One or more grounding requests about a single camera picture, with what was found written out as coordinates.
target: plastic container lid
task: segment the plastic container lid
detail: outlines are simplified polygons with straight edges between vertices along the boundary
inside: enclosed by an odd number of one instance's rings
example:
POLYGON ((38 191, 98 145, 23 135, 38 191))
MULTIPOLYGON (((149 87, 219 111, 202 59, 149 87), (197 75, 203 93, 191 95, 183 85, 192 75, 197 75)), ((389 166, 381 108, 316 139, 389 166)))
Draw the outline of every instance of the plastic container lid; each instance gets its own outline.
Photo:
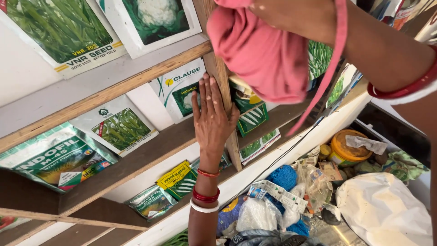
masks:
POLYGON ((350 162, 361 162, 367 160, 372 155, 373 152, 364 146, 359 148, 347 146, 346 135, 368 138, 366 135, 355 130, 341 130, 334 135, 331 141, 331 147, 334 152, 350 162))

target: fingers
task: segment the fingers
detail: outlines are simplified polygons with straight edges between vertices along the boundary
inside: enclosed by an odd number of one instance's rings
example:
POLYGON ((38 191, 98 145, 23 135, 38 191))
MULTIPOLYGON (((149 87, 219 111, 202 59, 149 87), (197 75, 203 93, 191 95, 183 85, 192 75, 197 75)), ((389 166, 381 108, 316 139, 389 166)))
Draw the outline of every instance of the fingers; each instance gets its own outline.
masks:
POLYGON ((199 80, 199 91, 200 91, 200 106, 202 108, 201 115, 206 115, 208 113, 208 106, 206 105, 205 81, 203 78, 199 80))
POLYGON ((200 118, 200 109, 199 104, 197 103, 197 96, 197 91, 193 91, 193 94, 191 96, 191 104, 193 105, 194 122, 197 122, 200 118))
POLYGON ((203 80, 205 81, 205 91, 206 91, 206 105, 208 107, 208 114, 214 114, 214 104, 212 103, 212 92, 211 92, 211 79, 208 73, 203 74, 203 80))
POLYGON ((231 126, 233 128, 235 128, 235 126, 237 125, 237 121, 238 118, 240 117, 240 111, 238 110, 237 106, 235 105, 235 103, 232 103, 232 112, 231 112, 231 117, 229 119, 229 123, 231 124, 231 126))
POLYGON ((210 78, 210 86, 211 86, 211 93, 212 93, 212 104, 214 105, 215 113, 220 115, 225 115, 225 108, 223 107, 223 101, 222 101, 222 94, 220 93, 220 89, 218 88, 219 85, 217 84, 217 81, 215 78, 210 78))

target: white bag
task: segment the white bag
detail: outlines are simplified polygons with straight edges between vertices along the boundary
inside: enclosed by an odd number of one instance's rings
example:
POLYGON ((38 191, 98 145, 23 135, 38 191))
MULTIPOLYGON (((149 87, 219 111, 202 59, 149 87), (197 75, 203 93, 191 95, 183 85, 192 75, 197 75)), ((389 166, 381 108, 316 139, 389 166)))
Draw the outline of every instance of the white bag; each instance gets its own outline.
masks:
POLYGON ((66 79, 127 53, 94 0, 1 2, 0 22, 66 79))
POLYGON ((198 58, 149 83, 176 124, 193 114, 192 91, 197 91, 200 106, 199 80, 205 72, 203 60, 198 58))
POLYGON ((425 206, 391 173, 356 176, 336 192, 337 206, 351 229, 370 246, 432 246, 425 206))
POLYGON ((158 135, 155 127, 126 95, 121 95, 70 124, 124 157, 158 135))
POLYGON ((191 0, 96 0, 132 59, 202 32, 191 0))

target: red thread bracelet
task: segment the red thread bracelet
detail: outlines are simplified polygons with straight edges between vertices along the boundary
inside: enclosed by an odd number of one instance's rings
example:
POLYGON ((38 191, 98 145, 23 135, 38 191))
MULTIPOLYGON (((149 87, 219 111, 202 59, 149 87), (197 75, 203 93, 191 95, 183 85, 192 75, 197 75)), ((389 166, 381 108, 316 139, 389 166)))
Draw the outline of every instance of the red thread bracelet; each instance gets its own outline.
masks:
POLYGON ((218 200, 220 195, 220 189, 217 188, 217 194, 213 197, 206 197, 196 192, 196 186, 193 187, 193 198, 204 202, 204 203, 213 203, 218 200))
POLYGON ((197 173, 201 174, 201 175, 203 175, 205 177, 208 177, 208 178, 216 178, 216 177, 218 177, 220 175, 220 172, 212 174, 212 173, 204 172, 204 171, 202 171, 200 169, 197 169, 197 173))
MULTIPOLYGON (((437 53, 437 46, 429 45, 436 53, 437 53)), ((412 84, 409 84, 405 86, 404 88, 401 88, 396 91, 392 92, 382 92, 376 89, 370 82, 367 85, 367 92, 369 95, 375 98, 379 99, 395 99, 404 97, 407 95, 410 95, 414 92, 420 91, 421 89, 425 88, 427 85, 431 84, 435 79, 437 78, 437 56, 434 60, 434 64, 431 66, 431 68, 428 70, 428 72, 423 75, 421 78, 413 82, 412 84)))

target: hand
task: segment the hand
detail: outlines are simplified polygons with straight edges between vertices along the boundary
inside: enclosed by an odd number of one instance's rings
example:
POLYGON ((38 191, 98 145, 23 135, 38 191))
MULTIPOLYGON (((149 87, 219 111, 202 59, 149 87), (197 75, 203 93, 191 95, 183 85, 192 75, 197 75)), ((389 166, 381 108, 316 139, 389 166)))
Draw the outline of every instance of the hand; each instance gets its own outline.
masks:
POLYGON ((253 0, 249 9, 275 28, 334 45, 336 9, 333 0, 253 0))
POLYGON ((202 112, 199 110, 197 92, 193 91, 191 103, 193 104, 194 129, 200 151, 221 156, 226 140, 235 130, 240 112, 232 107, 231 116, 228 118, 223 107, 222 95, 217 81, 207 73, 199 81, 199 91, 202 112))

